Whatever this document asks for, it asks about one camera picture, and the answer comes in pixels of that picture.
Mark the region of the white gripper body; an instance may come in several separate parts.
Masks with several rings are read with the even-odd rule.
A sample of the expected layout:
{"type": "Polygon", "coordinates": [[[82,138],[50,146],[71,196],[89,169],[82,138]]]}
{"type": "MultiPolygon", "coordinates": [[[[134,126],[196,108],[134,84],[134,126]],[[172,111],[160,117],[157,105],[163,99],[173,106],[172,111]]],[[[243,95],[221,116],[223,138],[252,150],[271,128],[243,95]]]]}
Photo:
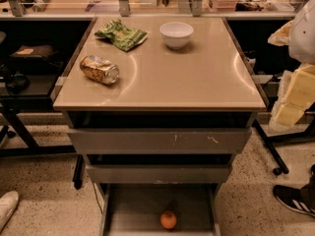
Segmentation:
{"type": "Polygon", "coordinates": [[[270,35],[268,42],[275,46],[288,45],[291,25],[292,21],[285,23],[282,27],[270,35]]]}

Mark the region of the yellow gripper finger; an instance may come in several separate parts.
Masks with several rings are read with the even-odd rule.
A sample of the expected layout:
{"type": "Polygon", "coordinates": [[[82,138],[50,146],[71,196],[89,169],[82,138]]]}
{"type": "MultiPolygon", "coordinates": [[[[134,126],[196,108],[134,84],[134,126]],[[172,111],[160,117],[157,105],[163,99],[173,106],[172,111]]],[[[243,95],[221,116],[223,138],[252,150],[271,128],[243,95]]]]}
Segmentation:
{"type": "Polygon", "coordinates": [[[301,64],[294,72],[284,71],[269,126],[293,127],[314,102],[315,65],[301,64]]]}

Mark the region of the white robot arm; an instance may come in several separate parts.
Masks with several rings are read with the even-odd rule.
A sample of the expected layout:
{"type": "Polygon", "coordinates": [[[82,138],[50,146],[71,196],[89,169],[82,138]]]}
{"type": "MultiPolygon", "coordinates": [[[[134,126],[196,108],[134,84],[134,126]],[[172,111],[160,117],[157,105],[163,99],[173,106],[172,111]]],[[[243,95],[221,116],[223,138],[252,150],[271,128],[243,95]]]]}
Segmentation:
{"type": "Polygon", "coordinates": [[[315,0],[308,0],[292,21],[271,34],[268,42],[288,46],[289,56],[300,65],[283,74],[283,86],[272,111],[272,120],[292,127],[315,102],[315,0]]]}

